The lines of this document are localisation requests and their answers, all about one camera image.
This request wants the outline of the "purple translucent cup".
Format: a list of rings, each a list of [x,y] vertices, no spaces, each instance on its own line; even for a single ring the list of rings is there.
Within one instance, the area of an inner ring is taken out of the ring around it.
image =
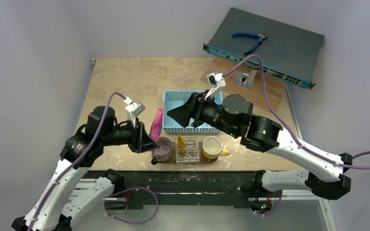
[[[172,142],[169,138],[159,137],[157,144],[159,145],[159,148],[152,151],[152,165],[156,165],[159,162],[168,161],[172,156]]]

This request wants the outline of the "light blue plastic basket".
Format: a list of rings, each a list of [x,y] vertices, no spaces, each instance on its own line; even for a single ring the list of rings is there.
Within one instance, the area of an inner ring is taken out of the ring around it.
[[[217,128],[214,128],[206,123],[202,124],[201,126],[194,128],[191,125],[193,123],[193,119],[190,120],[187,127],[180,126],[176,121],[172,118],[167,116],[167,112],[171,109],[179,107],[186,103],[193,92],[203,93],[202,90],[167,90],[163,93],[163,110],[164,115],[162,119],[162,128],[165,130],[167,134],[218,134],[220,131]]]

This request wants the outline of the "yellow toothbrush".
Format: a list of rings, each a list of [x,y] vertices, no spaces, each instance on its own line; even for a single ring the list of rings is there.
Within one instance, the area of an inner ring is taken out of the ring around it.
[[[185,154],[186,153],[186,148],[185,148],[185,142],[181,136],[180,133],[178,133],[178,141],[177,141],[177,144],[178,144],[178,152],[180,154]]]

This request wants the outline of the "clear plastic box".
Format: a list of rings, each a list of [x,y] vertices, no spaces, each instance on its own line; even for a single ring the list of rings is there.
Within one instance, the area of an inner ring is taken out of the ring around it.
[[[180,148],[178,138],[175,139],[176,163],[195,163],[200,160],[199,142],[197,137],[184,137],[185,147]]]

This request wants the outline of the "yellow mug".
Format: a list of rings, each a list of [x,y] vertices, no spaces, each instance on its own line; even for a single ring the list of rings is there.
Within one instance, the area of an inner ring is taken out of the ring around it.
[[[216,159],[219,156],[230,155],[230,152],[224,148],[222,141],[215,136],[209,136],[203,141],[202,152],[209,160]]]

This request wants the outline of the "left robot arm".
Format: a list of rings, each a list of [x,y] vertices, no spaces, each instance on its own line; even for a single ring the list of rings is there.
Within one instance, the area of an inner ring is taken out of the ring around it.
[[[55,172],[44,193],[24,217],[16,218],[16,231],[70,231],[102,199],[118,197],[127,191],[125,177],[108,169],[78,197],[69,200],[76,185],[100,157],[106,146],[127,145],[133,153],[157,149],[138,119],[118,123],[113,108],[98,106],[87,123],[68,138]]]

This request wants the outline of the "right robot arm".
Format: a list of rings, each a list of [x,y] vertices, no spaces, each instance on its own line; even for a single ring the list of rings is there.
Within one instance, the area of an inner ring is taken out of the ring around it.
[[[279,123],[253,113],[253,104],[241,95],[226,96],[221,104],[204,93],[194,92],[181,106],[167,116],[182,127],[208,124],[233,138],[240,138],[247,149],[269,153],[287,159],[301,167],[291,171],[258,171],[247,185],[254,196],[281,190],[306,190],[314,195],[337,200],[351,190],[351,179],[345,175],[344,164],[351,163],[349,154],[307,151],[308,144],[295,141]]]

